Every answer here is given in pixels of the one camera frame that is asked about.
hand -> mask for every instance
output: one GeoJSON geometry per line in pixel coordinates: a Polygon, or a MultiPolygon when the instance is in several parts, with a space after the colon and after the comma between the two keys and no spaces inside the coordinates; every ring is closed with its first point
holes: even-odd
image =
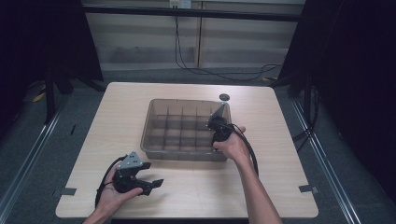
{"type": "MultiPolygon", "coordinates": [[[[246,128],[241,126],[239,130],[236,129],[237,132],[244,133],[246,128]]],[[[214,142],[213,147],[221,149],[228,159],[235,162],[250,158],[245,142],[236,133],[232,133],[224,142],[214,142]]]]}
{"type": "Polygon", "coordinates": [[[106,178],[105,188],[102,191],[99,204],[96,206],[93,213],[85,220],[84,223],[103,223],[112,217],[120,207],[128,200],[141,194],[141,188],[131,189],[125,193],[118,193],[112,184],[113,176],[116,173],[118,164],[115,164],[106,178]]]}

light wood table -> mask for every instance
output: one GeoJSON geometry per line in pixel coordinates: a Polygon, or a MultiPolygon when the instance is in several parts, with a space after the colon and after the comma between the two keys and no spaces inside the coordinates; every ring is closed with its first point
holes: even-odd
{"type": "Polygon", "coordinates": [[[107,167],[116,158],[137,152],[152,162],[138,178],[164,179],[149,196],[127,202],[116,218],[236,218],[247,217],[241,180],[233,161],[155,161],[140,149],[149,102],[152,99],[219,101],[230,95],[233,123],[247,127],[260,170],[260,180],[282,217],[315,217],[318,208],[307,185],[275,93],[266,87],[111,83],[79,153],[58,217],[87,217],[94,209],[96,190],[107,167]]]}

gray carpet floor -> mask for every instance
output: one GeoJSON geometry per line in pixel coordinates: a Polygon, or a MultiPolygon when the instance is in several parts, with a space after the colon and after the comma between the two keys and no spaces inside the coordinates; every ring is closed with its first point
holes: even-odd
{"type": "MultiPolygon", "coordinates": [[[[263,77],[276,77],[279,67],[263,75],[196,75],[186,70],[146,70],[104,72],[106,86],[112,81],[196,83],[244,86],[267,86],[270,82],[263,77]]],[[[260,68],[210,69],[212,73],[258,72],[260,68]]],[[[53,195],[56,189],[65,186],[73,169],[78,153],[90,129],[96,110],[103,97],[102,92],[94,91],[78,80],[72,81],[75,90],[68,96],[57,94],[57,104],[65,100],[58,123],[45,145],[34,169],[30,173],[23,190],[15,202],[6,223],[81,223],[82,219],[62,219],[55,215],[59,196],[53,195]]],[[[287,95],[288,87],[276,88],[276,96],[288,124],[290,135],[303,130],[287,95]]],[[[14,126],[0,142],[0,197],[8,189],[24,159],[39,136],[45,120],[45,101],[32,103],[32,95],[39,90],[31,90],[26,97],[24,108],[14,126]]],[[[319,105],[315,133],[331,161],[334,171],[343,184],[347,195],[356,207],[361,223],[396,223],[396,208],[382,191],[375,179],[356,160],[353,153],[338,135],[331,116],[323,104],[319,105]]],[[[303,141],[295,143],[299,147],[303,141]]],[[[347,223],[318,159],[306,143],[299,153],[310,185],[318,188],[315,194],[319,214],[312,219],[284,219],[285,223],[347,223]]],[[[152,220],[134,220],[130,223],[153,223],[152,220]]],[[[157,220],[156,223],[170,223],[170,220],[157,220]]],[[[192,220],[177,220],[172,223],[192,223],[192,220]]],[[[245,220],[205,220],[199,223],[241,223],[245,220]]]]}

table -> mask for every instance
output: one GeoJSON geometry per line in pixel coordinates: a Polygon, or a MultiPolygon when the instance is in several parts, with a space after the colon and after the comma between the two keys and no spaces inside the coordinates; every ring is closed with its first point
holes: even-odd
{"type": "Polygon", "coordinates": [[[241,180],[233,161],[155,161],[140,149],[149,102],[152,99],[228,102],[233,123],[247,127],[260,170],[260,180],[282,217],[315,217],[318,214],[286,122],[273,89],[191,84],[110,83],[98,108],[78,159],[66,184],[77,189],[63,195],[58,217],[87,217],[102,177],[116,158],[136,151],[152,162],[138,178],[164,179],[147,196],[127,202],[115,218],[240,218],[247,217],[241,180]]]}

person's right hand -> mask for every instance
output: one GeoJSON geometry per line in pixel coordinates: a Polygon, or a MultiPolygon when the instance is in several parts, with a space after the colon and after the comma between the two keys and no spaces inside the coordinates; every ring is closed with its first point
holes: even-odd
{"type": "MultiPolygon", "coordinates": [[[[239,129],[242,133],[246,130],[243,126],[239,127],[239,129]]],[[[228,159],[233,161],[250,158],[247,146],[236,133],[232,133],[224,142],[214,142],[213,147],[220,149],[228,159]]]]}

